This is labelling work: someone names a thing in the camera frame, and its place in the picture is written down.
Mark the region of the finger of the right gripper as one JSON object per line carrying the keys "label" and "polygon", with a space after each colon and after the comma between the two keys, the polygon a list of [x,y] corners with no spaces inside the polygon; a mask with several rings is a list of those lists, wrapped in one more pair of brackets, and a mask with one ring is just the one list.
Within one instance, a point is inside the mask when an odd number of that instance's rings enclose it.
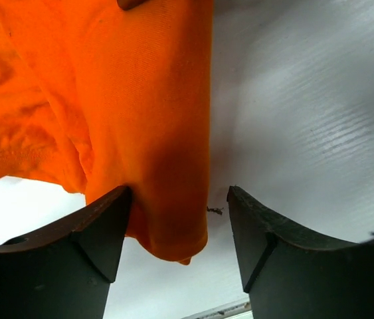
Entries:
{"label": "finger of the right gripper", "polygon": [[129,11],[133,8],[136,8],[146,1],[147,0],[116,0],[119,8],[123,11]]}

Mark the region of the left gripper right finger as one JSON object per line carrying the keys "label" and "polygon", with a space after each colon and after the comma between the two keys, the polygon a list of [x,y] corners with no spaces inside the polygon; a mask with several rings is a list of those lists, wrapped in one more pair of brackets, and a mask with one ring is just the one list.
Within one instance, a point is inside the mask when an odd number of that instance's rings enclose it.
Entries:
{"label": "left gripper right finger", "polygon": [[374,318],[374,235],[362,243],[323,235],[238,186],[227,201],[255,318]]}

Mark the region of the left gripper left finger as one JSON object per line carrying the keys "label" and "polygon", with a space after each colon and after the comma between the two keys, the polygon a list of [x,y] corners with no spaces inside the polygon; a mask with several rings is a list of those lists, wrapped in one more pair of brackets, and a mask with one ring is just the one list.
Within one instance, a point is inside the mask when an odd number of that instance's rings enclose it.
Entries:
{"label": "left gripper left finger", "polygon": [[0,318],[103,317],[131,204],[131,189],[119,186],[0,245]]}

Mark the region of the orange t shirt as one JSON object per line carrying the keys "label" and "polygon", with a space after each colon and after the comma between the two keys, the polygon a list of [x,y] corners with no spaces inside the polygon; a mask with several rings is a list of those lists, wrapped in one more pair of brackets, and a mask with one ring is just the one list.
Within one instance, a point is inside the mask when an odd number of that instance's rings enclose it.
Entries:
{"label": "orange t shirt", "polygon": [[212,1],[0,1],[0,178],[91,203],[133,191],[127,234],[186,265],[207,244]]}

